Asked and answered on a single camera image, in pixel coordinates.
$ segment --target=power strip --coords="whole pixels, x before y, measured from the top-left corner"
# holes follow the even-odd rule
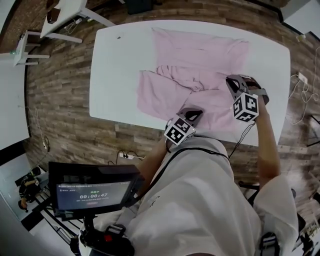
[[[298,73],[298,78],[302,81],[302,82],[304,82],[304,84],[305,85],[307,85],[308,84],[308,79],[302,74],[302,73]]]
[[[119,153],[119,157],[125,158],[125,159],[129,159],[129,160],[132,160],[132,159],[135,158],[135,156],[132,155],[132,154],[124,154],[124,153],[122,153],[122,152]]]

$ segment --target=white table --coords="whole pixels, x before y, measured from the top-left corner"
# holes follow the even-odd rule
[[[39,32],[32,32],[32,31],[26,31],[23,35],[23,37],[19,40],[18,46],[16,47],[15,50],[15,56],[13,60],[13,66],[16,65],[37,65],[38,62],[26,62],[26,59],[30,58],[37,58],[37,59],[48,59],[50,58],[50,55],[39,55],[39,54],[28,54],[26,52],[26,47],[39,47],[40,44],[38,43],[28,43],[28,36],[33,35],[33,36],[39,36]]]
[[[60,0],[57,6],[55,7],[56,9],[60,9],[57,21],[53,24],[50,24],[47,22],[47,17],[45,17],[40,38],[48,37],[62,39],[75,43],[82,43],[82,39],[64,34],[52,33],[52,31],[58,29],[59,27],[61,27],[77,15],[89,17],[107,27],[116,25],[111,21],[107,20],[106,18],[98,15],[94,11],[87,9],[86,3],[87,0]]]
[[[156,70],[152,28],[248,40],[250,49],[242,73],[254,77],[266,89],[270,98],[267,110],[278,143],[287,111],[290,88],[289,50],[263,36],[208,22],[153,20],[100,29],[96,34],[91,64],[90,116],[165,129],[167,123],[165,120],[149,116],[137,108],[136,89],[139,83],[139,71]],[[241,122],[233,132],[206,133],[222,141],[238,142],[247,126],[247,123]],[[250,130],[242,143],[258,145],[256,126]]]

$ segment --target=pink cloth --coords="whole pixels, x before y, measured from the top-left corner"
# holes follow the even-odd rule
[[[161,28],[153,28],[153,36],[157,69],[140,71],[139,110],[169,120],[182,108],[196,107],[204,112],[199,128],[233,129],[233,99],[226,76],[241,73],[249,43]]]

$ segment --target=wire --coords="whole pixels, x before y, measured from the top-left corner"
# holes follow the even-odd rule
[[[115,165],[117,165],[118,163],[118,157],[120,152],[122,152],[124,156],[126,155],[125,152],[123,152],[122,150],[119,150],[118,153],[116,153]]]
[[[73,22],[71,22],[64,29],[68,32],[69,35],[71,35],[78,25],[79,25],[79,23],[76,24],[76,20],[73,20]]]
[[[300,122],[302,122],[302,120],[305,118],[306,115],[306,111],[307,111],[307,106],[308,106],[308,102],[313,99],[315,102],[317,102],[319,100],[319,94],[315,92],[315,82],[316,82],[316,73],[317,73],[317,54],[318,54],[318,49],[320,49],[320,46],[315,50],[315,65],[314,65],[314,73],[313,73],[313,83],[312,83],[312,94],[311,96],[307,99],[307,92],[309,91],[309,84],[308,83],[304,83],[302,91],[301,91],[301,99],[302,101],[305,103],[304,106],[304,110],[303,110],[303,114],[302,114],[302,118],[297,121],[297,122],[291,122],[290,120],[287,119],[287,117],[285,117],[285,119],[287,119],[292,125],[297,125]],[[299,77],[297,74],[294,74],[292,76],[290,76],[290,79],[292,77]],[[289,98],[291,98],[291,96],[294,94],[298,84],[300,83],[300,79],[299,81],[295,84],[295,86],[293,87],[292,93],[289,95]]]
[[[129,153],[134,153],[135,156],[133,156],[133,157],[138,158],[140,161],[142,161],[144,159],[144,157],[138,156],[138,154],[136,152],[132,151],[132,150],[128,151],[126,153],[126,155],[128,155]]]
[[[171,153],[167,142],[169,142],[169,140],[168,140],[168,138],[166,137],[166,138],[165,138],[165,141],[164,141],[165,149],[166,149],[166,151],[167,151],[168,153]]]
[[[217,156],[222,156],[224,158],[226,158],[229,161],[229,158],[219,152],[215,152],[206,148],[201,148],[201,147],[185,147],[185,148],[181,148],[179,150],[177,150],[172,157],[168,160],[168,162],[166,162],[166,164],[164,165],[164,167],[160,170],[160,172],[158,173],[158,175],[154,178],[154,180],[152,181],[152,183],[149,185],[149,187],[139,196],[135,197],[133,199],[133,201],[129,202],[129,205],[132,206],[134,205],[136,202],[138,202],[139,200],[141,200],[153,187],[154,185],[158,182],[158,180],[161,178],[161,176],[163,175],[163,173],[165,172],[166,168],[168,167],[168,165],[171,163],[171,161],[176,158],[177,155],[179,155],[180,153],[187,151],[187,150],[197,150],[197,151],[203,151],[206,152],[210,155],[217,155]]]
[[[233,153],[236,151],[237,147],[241,144],[241,142],[244,140],[244,138],[246,137],[246,135],[248,134],[248,132],[251,130],[251,128],[256,124],[256,120],[254,120],[254,122],[252,124],[249,124],[247,126],[247,128],[245,128],[245,130],[243,131],[243,133],[241,134],[241,137],[238,141],[238,143],[234,146],[233,151],[231,152],[231,154],[229,155],[228,159],[230,160],[231,156],[233,155]]]
[[[33,118],[33,121],[35,122],[35,125],[37,126],[37,128],[40,131],[40,137],[42,140],[42,144],[45,147],[45,149],[47,151],[49,151],[50,141],[46,135],[43,135],[43,131],[40,126],[39,112],[38,112],[37,107],[34,107],[34,114],[32,113],[32,110],[28,106],[25,106],[25,108],[30,111],[32,118]]]

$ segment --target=timer display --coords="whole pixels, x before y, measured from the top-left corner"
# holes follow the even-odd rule
[[[118,205],[130,182],[105,184],[57,184],[57,203],[60,210],[77,210]]]
[[[86,199],[86,198],[99,198],[99,197],[106,197],[108,195],[108,193],[104,193],[104,194],[82,194],[80,195],[80,199]]]

